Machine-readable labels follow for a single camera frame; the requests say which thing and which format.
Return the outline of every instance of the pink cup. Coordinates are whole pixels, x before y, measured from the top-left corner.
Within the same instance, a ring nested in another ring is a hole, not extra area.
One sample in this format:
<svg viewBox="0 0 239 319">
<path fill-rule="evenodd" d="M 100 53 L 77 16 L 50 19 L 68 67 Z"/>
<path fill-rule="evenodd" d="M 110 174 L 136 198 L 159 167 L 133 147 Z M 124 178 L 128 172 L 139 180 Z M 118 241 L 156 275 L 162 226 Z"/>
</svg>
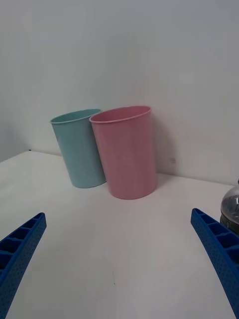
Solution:
<svg viewBox="0 0 239 319">
<path fill-rule="evenodd" d="M 151 108 L 130 106 L 90 117 L 110 193 L 121 199 L 151 194 L 157 184 Z"/>
</svg>

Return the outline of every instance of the glass jar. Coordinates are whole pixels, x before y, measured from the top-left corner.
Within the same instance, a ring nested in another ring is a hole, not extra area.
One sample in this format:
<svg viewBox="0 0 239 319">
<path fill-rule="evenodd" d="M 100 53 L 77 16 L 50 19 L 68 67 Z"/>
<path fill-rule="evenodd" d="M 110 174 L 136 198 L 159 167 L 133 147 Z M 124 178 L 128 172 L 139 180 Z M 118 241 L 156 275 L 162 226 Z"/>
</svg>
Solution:
<svg viewBox="0 0 239 319">
<path fill-rule="evenodd" d="M 220 223 L 239 235 L 239 186 L 231 188 L 223 197 L 221 213 Z"/>
</svg>

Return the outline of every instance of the light blue cup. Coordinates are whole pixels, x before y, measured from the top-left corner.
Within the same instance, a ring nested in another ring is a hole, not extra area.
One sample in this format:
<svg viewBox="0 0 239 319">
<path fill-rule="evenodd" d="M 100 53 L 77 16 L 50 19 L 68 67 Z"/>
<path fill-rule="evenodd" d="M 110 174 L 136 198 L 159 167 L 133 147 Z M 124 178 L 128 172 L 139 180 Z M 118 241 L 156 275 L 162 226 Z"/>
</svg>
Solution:
<svg viewBox="0 0 239 319">
<path fill-rule="evenodd" d="M 89 121 L 99 109 L 76 111 L 50 121 L 71 182 L 89 188 L 106 182 L 95 136 Z"/>
</svg>

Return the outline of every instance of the table surface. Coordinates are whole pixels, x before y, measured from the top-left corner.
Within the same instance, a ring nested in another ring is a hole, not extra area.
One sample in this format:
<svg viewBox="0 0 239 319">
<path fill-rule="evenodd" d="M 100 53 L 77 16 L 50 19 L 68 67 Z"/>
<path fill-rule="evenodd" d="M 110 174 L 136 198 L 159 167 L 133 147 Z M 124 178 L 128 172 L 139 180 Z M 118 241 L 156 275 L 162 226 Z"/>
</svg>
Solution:
<svg viewBox="0 0 239 319">
<path fill-rule="evenodd" d="M 230 187 L 159 174 L 153 194 L 127 201 L 107 184 L 73 187 L 60 156 L 0 163 L 1 238 L 47 219 L 7 319 L 234 319 L 190 224 L 194 207 L 219 220 Z"/>
</svg>

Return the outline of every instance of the plastic cup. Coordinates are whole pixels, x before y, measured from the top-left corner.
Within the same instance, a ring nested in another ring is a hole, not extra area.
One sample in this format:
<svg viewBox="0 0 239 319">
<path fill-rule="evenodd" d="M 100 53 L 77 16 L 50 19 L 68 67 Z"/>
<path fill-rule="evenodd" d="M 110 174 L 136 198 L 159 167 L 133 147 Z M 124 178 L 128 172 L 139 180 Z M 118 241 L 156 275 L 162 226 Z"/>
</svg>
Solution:
<svg viewBox="0 0 239 319">
<path fill-rule="evenodd" d="M 156 188 L 151 108 L 130 106 L 90 117 L 110 193 L 136 199 Z"/>
<path fill-rule="evenodd" d="M 76 111 L 50 121 L 72 184 L 89 188 L 105 183 L 99 152 L 89 117 L 99 109 Z"/>
</svg>

